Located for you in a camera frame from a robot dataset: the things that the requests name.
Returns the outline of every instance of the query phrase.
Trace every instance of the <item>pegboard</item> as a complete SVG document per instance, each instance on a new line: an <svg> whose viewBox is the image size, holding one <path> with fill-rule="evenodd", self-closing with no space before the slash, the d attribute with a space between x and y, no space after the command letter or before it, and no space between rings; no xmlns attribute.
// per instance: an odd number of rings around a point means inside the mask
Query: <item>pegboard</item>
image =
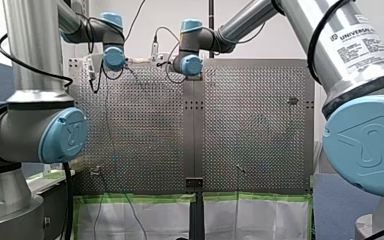
<svg viewBox="0 0 384 240"><path fill-rule="evenodd" d="M204 191L309 191L313 87L300 60L207 62Z"/></svg>
<svg viewBox="0 0 384 240"><path fill-rule="evenodd" d="M89 119L76 193L184 192L182 85L168 82L164 71L135 65L117 80L102 74L94 94L87 66L75 61L75 98ZM90 173L97 166L99 177Z"/></svg>
<svg viewBox="0 0 384 240"><path fill-rule="evenodd" d="M204 191L308 191L314 83L305 61L206 60L203 78L184 84L138 64L103 77L98 94L75 61L72 95L89 117L77 194L184 193L188 177L203 178Z"/></svg>

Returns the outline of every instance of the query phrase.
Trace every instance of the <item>robotic arm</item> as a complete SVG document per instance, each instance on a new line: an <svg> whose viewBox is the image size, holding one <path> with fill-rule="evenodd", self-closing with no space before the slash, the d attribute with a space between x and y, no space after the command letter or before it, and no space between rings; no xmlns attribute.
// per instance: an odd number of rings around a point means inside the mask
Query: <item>robotic arm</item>
<svg viewBox="0 0 384 240"><path fill-rule="evenodd" d="M122 19L105 13L83 20L62 0L4 0L4 7L10 57L30 69L13 64L16 90L0 103L0 239L39 240L43 199L32 196L21 163L67 163L81 152L87 135L84 113L57 78L60 30L70 43L102 42L104 66L118 71L125 65Z"/></svg>
<svg viewBox="0 0 384 240"><path fill-rule="evenodd" d="M172 70L200 74L200 50L232 52L278 10L327 93L324 149L329 161L349 183L384 197L384 95L371 95L384 89L384 43L353 1L253 0L217 31L187 19Z"/></svg>

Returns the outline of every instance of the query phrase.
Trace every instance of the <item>white cloth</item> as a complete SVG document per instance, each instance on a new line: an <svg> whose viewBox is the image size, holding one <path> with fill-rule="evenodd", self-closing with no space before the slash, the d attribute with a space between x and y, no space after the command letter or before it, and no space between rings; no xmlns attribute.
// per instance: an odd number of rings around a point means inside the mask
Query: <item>white cloth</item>
<svg viewBox="0 0 384 240"><path fill-rule="evenodd" d="M239 199L205 202L206 240L309 238L311 201Z"/></svg>
<svg viewBox="0 0 384 240"><path fill-rule="evenodd" d="M148 240L175 240L189 237L190 202L141 203L135 202L135 199L132 201ZM129 203L104 201L97 218L100 209L100 204L97 202L78 206L75 239L95 240L95 226L96 239L99 240L145 240Z"/></svg>

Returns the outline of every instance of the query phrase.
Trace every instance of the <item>universal robots logo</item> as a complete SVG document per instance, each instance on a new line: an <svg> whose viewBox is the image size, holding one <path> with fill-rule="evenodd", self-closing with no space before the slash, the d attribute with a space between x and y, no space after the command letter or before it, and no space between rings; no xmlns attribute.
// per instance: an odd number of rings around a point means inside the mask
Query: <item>universal robots logo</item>
<svg viewBox="0 0 384 240"><path fill-rule="evenodd" d="M330 37L330 40L332 40L332 42L338 40L338 34L333 34L332 37Z"/></svg>

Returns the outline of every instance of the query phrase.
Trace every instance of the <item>green strip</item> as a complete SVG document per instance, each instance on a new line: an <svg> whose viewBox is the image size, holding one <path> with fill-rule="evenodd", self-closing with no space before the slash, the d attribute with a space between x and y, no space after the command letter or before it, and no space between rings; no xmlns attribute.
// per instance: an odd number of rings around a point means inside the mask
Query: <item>green strip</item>
<svg viewBox="0 0 384 240"><path fill-rule="evenodd" d="M74 219L73 219L73 235L74 240L79 239L79 214L80 214L80 204L74 200Z"/></svg>
<svg viewBox="0 0 384 240"><path fill-rule="evenodd" d="M60 178L65 179L65 173L63 171L53 172L43 176L43 179L60 179Z"/></svg>
<svg viewBox="0 0 384 240"><path fill-rule="evenodd" d="M171 204L171 203L190 203L195 201L195 195L134 195L127 194L128 198L124 194L105 194L96 196L80 196L76 197L75 201L78 204L99 204L102 203L128 203L130 200L132 203L142 204Z"/></svg>
<svg viewBox="0 0 384 240"><path fill-rule="evenodd" d="M311 195L280 195L262 193L239 193L239 199L283 202L309 202ZM219 202L237 200L237 193L204 193L204 201Z"/></svg>

